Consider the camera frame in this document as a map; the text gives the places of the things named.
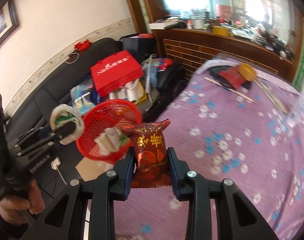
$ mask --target wallpaper border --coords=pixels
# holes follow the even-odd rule
[[[49,59],[28,78],[28,80],[19,88],[19,90],[11,98],[10,102],[6,105],[4,109],[5,115],[12,116],[21,106],[24,100],[28,97],[28,95],[52,71],[54,71],[58,66],[65,62],[67,56],[74,50],[74,44],[78,43],[79,41],[84,41],[86,39],[88,39],[90,42],[95,42],[105,37],[119,39],[121,36],[130,34],[131,32],[135,32],[133,21],[132,18],[127,18],[118,22],[114,22],[98,30],[95,30],[73,42],[72,44],[61,50],[59,53],[57,53],[55,56],[53,56],[51,59]]]

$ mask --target purple tablecloth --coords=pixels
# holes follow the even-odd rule
[[[166,146],[205,178],[232,179],[279,239],[291,239],[304,222],[304,119],[291,129],[256,84],[239,90],[251,103],[205,76],[194,74],[158,119],[171,120]],[[298,95],[264,82],[290,110]],[[171,187],[132,189],[126,202],[115,202],[117,239],[184,239],[187,213]],[[212,227],[216,239],[215,217]]]

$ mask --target red shopping bag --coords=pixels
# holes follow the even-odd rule
[[[100,60],[91,67],[95,89],[100,96],[105,96],[115,89],[124,86],[143,76],[141,65],[127,50]]]

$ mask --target framed picture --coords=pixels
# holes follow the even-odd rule
[[[13,0],[8,0],[0,11],[0,44],[18,27]]]

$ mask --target metal bolt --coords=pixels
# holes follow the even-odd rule
[[[195,171],[188,171],[188,173],[187,173],[187,175],[189,176],[189,177],[195,177],[196,176],[196,172]]]
[[[233,181],[231,179],[225,179],[224,184],[227,186],[231,186],[233,184]]]
[[[113,177],[115,175],[116,175],[116,171],[113,171],[113,170],[107,171],[107,176]]]
[[[71,180],[70,184],[71,186],[76,186],[76,185],[79,185],[80,181],[78,179],[73,179]]]

